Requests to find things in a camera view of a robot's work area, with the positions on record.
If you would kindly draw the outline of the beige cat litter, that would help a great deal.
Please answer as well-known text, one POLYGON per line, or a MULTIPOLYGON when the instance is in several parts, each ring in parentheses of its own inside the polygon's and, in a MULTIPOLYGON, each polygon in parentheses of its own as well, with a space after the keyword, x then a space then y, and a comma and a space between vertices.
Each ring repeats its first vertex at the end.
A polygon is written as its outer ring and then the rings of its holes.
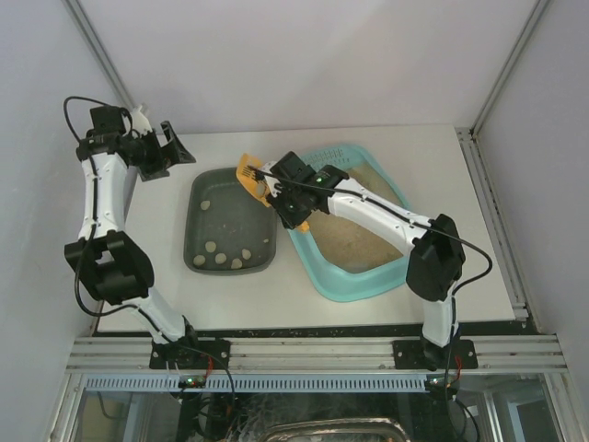
MULTIPOLYGON (((404 206, 397 192, 369 163, 346 172, 367 190, 404 206)), ((403 257, 393 245, 347 219, 316 211, 307 222, 321 255, 348 273, 367 272, 403 257)))

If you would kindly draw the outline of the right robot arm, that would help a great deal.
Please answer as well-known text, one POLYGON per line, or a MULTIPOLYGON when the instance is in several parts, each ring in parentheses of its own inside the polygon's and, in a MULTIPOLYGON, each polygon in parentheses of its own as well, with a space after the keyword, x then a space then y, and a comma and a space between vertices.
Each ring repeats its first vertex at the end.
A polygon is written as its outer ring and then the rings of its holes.
POLYGON ((447 356, 457 332, 450 292, 466 261, 452 218, 414 214, 368 191, 346 171, 331 165, 315 170, 293 152, 256 175, 286 228, 298 228, 320 211, 363 227, 407 257, 406 284, 423 306, 423 357, 434 366, 447 356))

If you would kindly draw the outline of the teal litter box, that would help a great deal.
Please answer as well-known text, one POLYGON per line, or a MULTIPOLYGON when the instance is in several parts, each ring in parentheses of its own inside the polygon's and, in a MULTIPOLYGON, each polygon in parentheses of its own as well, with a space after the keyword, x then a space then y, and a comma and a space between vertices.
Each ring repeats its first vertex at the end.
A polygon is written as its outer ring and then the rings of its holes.
MULTIPOLYGON (((301 158, 315 170, 331 165, 345 172, 367 162, 397 192, 404 203, 401 207, 409 206, 397 184, 388 177, 369 152, 359 145, 332 145, 303 154, 301 158)), ((375 297, 405 283, 408 259, 404 256, 367 272, 348 273, 329 263, 321 255, 310 230, 307 233, 291 230, 289 235, 313 285, 322 296, 332 301, 352 302, 375 297)))

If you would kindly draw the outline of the dark grey plastic tray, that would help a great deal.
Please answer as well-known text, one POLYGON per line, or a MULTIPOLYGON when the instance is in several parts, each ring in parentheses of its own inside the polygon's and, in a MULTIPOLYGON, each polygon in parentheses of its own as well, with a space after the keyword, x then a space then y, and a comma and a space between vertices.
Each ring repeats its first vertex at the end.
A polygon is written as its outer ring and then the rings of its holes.
POLYGON ((195 273, 214 276, 233 276, 265 270, 276 252, 277 215, 273 209, 255 200, 238 182, 234 168, 212 169, 198 175, 191 185, 184 235, 183 259, 195 273), (211 206, 202 210, 200 204, 208 200, 211 206), (216 243, 209 253, 205 243, 216 243), (241 251, 251 251, 245 260, 241 251), (224 264, 216 264, 218 253, 226 255, 224 264), (193 259, 206 258, 197 267, 193 259), (231 262, 240 259, 243 266, 232 269, 231 262))

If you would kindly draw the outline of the orange litter scoop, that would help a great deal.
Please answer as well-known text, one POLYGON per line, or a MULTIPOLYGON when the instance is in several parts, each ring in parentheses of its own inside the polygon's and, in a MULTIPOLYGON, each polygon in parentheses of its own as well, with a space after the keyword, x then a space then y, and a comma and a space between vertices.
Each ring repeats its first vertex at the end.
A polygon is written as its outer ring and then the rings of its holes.
MULTIPOLYGON (((272 208, 267 202, 266 197, 271 192, 274 192, 274 187, 278 182, 281 181, 301 186, 295 178, 305 170, 306 166, 302 160, 292 152, 286 154, 278 161, 268 162, 263 162, 252 155, 244 154, 238 162, 236 176, 238 182, 255 200, 266 207, 272 208), (256 185, 259 182, 265 182, 268 188, 268 191, 263 195, 258 195, 256 192, 256 185)), ((307 233, 310 230, 308 221, 306 220, 301 226, 293 230, 307 233)))

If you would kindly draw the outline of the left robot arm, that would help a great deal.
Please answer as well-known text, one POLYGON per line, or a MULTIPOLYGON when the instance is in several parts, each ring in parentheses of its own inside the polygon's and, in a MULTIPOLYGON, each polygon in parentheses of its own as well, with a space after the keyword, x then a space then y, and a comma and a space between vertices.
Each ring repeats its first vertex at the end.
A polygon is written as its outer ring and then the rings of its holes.
POLYGON ((143 181, 157 180, 195 158, 170 122, 161 124, 166 138, 161 143, 142 107, 89 102, 92 126, 75 137, 85 179, 83 223, 76 241, 64 247, 75 273, 76 303, 97 319, 131 313, 156 345, 182 342, 190 323, 156 290, 153 264, 126 232, 125 183, 131 170, 143 181))

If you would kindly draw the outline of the metal bowl below table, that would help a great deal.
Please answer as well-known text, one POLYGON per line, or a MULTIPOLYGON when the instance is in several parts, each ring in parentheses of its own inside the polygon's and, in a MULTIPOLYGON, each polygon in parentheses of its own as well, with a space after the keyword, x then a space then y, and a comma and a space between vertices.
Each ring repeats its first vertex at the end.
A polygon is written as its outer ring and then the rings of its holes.
POLYGON ((395 420, 384 417, 356 417, 304 421, 275 425, 262 433, 259 441, 411 441, 395 420))

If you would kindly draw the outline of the aluminium mounting rail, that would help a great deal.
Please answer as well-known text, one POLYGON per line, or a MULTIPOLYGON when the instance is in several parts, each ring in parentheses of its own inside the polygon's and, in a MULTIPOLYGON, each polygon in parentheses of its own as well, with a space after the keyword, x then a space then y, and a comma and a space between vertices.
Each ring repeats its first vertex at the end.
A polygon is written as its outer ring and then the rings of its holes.
MULTIPOLYGON (((473 336, 462 370, 480 374, 561 373, 567 370, 555 336, 473 336)), ((236 374, 368 373, 397 371, 408 357, 392 337, 231 338, 228 368, 236 374)), ((143 374, 151 343, 145 337, 96 337, 75 341, 68 373, 143 374)))

